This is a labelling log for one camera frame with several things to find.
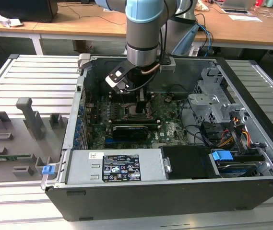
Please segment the white paper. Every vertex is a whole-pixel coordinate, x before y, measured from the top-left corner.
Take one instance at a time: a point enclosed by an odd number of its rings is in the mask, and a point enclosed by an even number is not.
[[[250,21],[250,22],[262,22],[257,17],[248,17],[248,16],[241,16],[241,15],[228,15],[232,20],[236,21]]]
[[[106,8],[103,8],[103,11],[104,12],[116,12],[116,13],[118,13],[118,11],[110,11],[109,9],[106,9]]]
[[[10,28],[11,26],[23,25],[19,19],[9,19],[0,15],[0,24]]]
[[[94,159],[102,159],[104,156],[104,152],[90,152],[88,159],[94,160]]]

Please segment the blue robot arm cap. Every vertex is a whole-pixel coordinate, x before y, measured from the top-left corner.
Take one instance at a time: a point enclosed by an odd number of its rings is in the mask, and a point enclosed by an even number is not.
[[[111,9],[108,7],[107,0],[95,0],[96,4],[99,6],[102,6],[103,8],[106,8],[111,11]]]
[[[149,23],[160,16],[163,9],[163,0],[127,0],[126,15],[132,22]]]

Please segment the wooden desk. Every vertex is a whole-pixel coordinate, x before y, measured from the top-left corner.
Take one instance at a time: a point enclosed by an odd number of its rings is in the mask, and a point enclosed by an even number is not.
[[[195,11],[195,14],[203,13],[206,19],[206,27],[214,36],[215,46],[237,47],[237,48],[262,48],[273,49],[273,18],[265,17],[257,10],[251,11],[261,22],[234,21],[229,14],[220,14],[221,9],[216,4],[209,4],[210,11]],[[273,13],[273,9],[262,7],[263,10],[269,10]],[[197,16],[198,22],[203,24],[203,17]],[[196,43],[204,41],[204,33],[196,35]]]
[[[6,28],[0,25],[0,36],[31,38],[38,55],[43,55],[41,39],[125,41],[126,16],[119,12],[103,11],[97,5],[79,5],[59,2],[59,12],[52,23],[24,22],[24,26]],[[214,36],[214,46],[273,49],[273,18],[252,12],[262,22],[234,21],[228,14],[221,14],[216,4],[209,4],[208,12],[203,13],[206,26]],[[198,22],[203,23],[201,15]],[[198,32],[194,46],[201,46],[204,32]]]
[[[103,11],[98,5],[59,2],[58,6],[58,15],[52,23],[38,23],[34,33],[126,37],[126,15],[123,13]]]

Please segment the computer case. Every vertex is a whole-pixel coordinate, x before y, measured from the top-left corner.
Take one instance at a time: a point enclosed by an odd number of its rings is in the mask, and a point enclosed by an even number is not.
[[[57,0],[0,0],[0,15],[6,18],[50,23],[57,12]]]

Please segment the barcode sticker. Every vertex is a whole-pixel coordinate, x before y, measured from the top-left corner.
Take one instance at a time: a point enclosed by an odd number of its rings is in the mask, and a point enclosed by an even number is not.
[[[102,159],[104,156],[104,152],[90,152],[88,159],[94,160],[94,159]]]

